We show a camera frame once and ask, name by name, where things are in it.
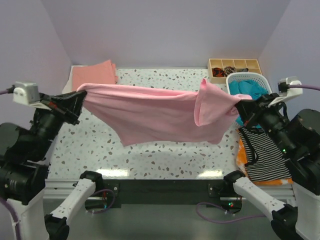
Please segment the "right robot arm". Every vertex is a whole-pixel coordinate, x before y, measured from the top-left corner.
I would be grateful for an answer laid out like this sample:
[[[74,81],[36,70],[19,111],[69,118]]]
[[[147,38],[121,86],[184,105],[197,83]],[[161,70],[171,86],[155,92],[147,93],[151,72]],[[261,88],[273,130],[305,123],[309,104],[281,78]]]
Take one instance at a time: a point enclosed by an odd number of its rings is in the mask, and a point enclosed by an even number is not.
[[[320,113],[303,109],[289,120],[280,113],[284,103],[272,104],[278,94],[257,100],[241,100],[235,106],[245,127],[259,125],[273,141],[293,181],[296,206],[275,199],[256,186],[239,170],[227,174],[223,192],[240,195],[270,221],[281,240],[320,238]]]

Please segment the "pink t shirt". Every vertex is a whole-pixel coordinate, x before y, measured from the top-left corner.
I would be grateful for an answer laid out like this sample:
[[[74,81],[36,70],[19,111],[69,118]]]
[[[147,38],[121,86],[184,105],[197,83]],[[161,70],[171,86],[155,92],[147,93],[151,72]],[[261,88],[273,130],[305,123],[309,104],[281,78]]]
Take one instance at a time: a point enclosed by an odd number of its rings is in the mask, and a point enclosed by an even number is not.
[[[239,116],[231,95],[203,79],[198,91],[82,84],[84,107],[111,127],[123,146],[156,141],[218,144]]]

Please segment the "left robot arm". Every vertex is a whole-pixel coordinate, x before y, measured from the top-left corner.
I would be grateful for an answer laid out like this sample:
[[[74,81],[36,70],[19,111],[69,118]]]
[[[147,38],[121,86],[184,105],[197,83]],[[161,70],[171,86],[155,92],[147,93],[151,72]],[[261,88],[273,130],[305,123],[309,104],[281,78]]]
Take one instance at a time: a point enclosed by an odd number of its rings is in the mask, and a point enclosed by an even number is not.
[[[68,197],[44,214],[48,166],[46,154],[63,124],[77,125],[87,92],[40,93],[29,129],[13,123],[0,126],[0,202],[9,211],[17,240],[65,240],[70,223],[90,196],[104,190],[103,177],[85,171]]]

